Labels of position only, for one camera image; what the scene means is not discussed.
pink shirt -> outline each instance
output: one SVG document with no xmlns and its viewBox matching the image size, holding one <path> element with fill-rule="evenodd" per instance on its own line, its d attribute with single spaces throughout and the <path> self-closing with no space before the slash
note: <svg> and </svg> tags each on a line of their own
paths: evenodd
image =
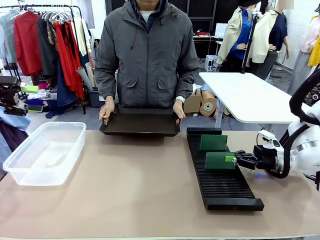
<svg viewBox="0 0 320 240">
<path fill-rule="evenodd" d="M 320 17 L 312 19 L 310 26 L 306 33 L 303 35 L 299 45 L 300 51 L 303 53 L 310 53 L 316 45 L 317 39 L 320 34 Z"/>
</svg>

jacket pocket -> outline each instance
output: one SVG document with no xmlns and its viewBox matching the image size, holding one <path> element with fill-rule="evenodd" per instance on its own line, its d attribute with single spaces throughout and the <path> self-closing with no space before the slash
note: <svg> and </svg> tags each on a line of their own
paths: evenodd
<svg viewBox="0 0 320 240">
<path fill-rule="evenodd" d="M 158 77 L 158 106 L 161 108 L 171 108 L 175 102 L 177 75 L 172 77 Z"/>
<path fill-rule="evenodd" d="M 139 100 L 137 96 L 138 77 L 125 77 L 119 79 L 118 97 L 121 108 L 134 108 L 138 106 Z"/>
</svg>

black hat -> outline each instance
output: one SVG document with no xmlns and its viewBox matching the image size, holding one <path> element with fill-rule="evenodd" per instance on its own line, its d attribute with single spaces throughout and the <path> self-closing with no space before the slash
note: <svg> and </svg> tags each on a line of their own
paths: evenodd
<svg viewBox="0 0 320 240">
<path fill-rule="evenodd" d="M 241 7 L 249 7 L 259 3 L 261 0 L 238 0 L 239 6 Z"/>
<path fill-rule="evenodd" d="M 314 10 L 314 11 L 317 12 L 317 13 L 320 13 L 320 4 L 319 4 L 318 8 L 316 10 Z"/>
</svg>

black tray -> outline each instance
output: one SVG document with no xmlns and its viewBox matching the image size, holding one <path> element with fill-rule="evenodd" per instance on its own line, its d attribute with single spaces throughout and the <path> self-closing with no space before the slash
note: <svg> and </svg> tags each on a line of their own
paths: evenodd
<svg viewBox="0 0 320 240">
<path fill-rule="evenodd" d="M 220 128 L 188 128 L 187 141 L 207 210 L 262 211 L 265 207 L 256 198 L 238 166 L 235 169 L 206 169 L 206 152 L 200 150 L 201 135 L 221 135 Z"/>
<path fill-rule="evenodd" d="M 100 132 L 105 135 L 174 137 L 180 133 L 177 115 L 171 109 L 119 108 Z"/>
</svg>

neck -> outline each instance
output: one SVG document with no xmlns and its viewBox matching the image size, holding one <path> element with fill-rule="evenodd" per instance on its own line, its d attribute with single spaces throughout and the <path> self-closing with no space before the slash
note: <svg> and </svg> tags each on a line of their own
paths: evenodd
<svg viewBox="0 0 320 240">
<path fill-rule="evenodd" d="M 277 12 L 280 13 L 280 14 L 282 14 L 282 13 L 284 12 L 283 9 L 278 9 L 278 8 L 276 8 L 275 11 L 277 11 Z"/>
<path fill-rule="evenodd" d="M 154 4 L 152 3 L 145 3 L 143 0 L 136 0 L 136 5 L 140 11 L 156 11 L 158 9 L 158 6 L 160 4 L 160 1 L 156 1 Z"/>
</svg>

